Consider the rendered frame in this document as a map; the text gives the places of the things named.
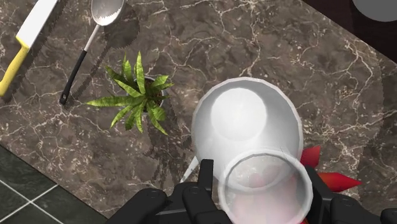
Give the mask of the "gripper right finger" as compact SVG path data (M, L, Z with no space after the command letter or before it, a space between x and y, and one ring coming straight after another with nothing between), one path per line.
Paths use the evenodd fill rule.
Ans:
M384 209L377 216L349 196L334 193L311 167L306 168L312 181L313 199L306 215L309 224L397 224L397 208Z

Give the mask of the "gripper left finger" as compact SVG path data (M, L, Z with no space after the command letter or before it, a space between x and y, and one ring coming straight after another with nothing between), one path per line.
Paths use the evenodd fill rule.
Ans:
M196 182L178 183L171 195L139 190L105 224L232 224L212 200L214 161L203 159Z

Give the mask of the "red spiky object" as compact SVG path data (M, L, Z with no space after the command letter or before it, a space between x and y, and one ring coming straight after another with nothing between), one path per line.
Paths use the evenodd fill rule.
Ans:
M360 181L344 176L338 172L317 172L320 146L306 148L300 162L305 166L312 182L313 199L310 211L300 224L333 224L331 204L340 197L340 192L361 184Z

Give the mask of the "white flat utensil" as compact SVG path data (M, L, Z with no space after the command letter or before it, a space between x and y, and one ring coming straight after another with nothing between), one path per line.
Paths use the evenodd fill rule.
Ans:
M197 159L197 157L193 157L187 170L183 174L183 177L181 178L180 182L183 183L184 181L186 181L198 165L199 165L199 160Z

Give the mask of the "clear glass cup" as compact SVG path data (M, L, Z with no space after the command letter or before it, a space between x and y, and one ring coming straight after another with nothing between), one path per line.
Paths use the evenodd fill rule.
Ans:
M240 153L224 166L218 196L233 224L301 224L313 189L293 155L265 148Z

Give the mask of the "white bowl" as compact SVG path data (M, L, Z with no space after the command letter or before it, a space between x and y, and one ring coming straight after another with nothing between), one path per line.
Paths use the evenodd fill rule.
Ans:
M260 190L295 173L303 151L302 121L291 100L275 85L250 77L212 87L192 118L197 160L214 161L221 185L251 191L249 177L264 180Z

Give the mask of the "green potted plant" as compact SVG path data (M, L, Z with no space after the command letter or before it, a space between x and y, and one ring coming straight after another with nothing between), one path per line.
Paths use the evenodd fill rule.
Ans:
M164 94L164 90L174 85L173 82L167 81L168 76L160 75L153 80L145 76L140 52L137 54L134 65L124 57L120 73L109 66L106 67L106 72L126 94L101 97L88 101L87 104L102 108L121 107L122 109L113 118L111 126L114 126L122 118L126 118L126 130L136 127L139 132L143 132L143 114L147 114L151 124L161 133L166 134L167 132L160 122L166 119L162 102L169 98Z

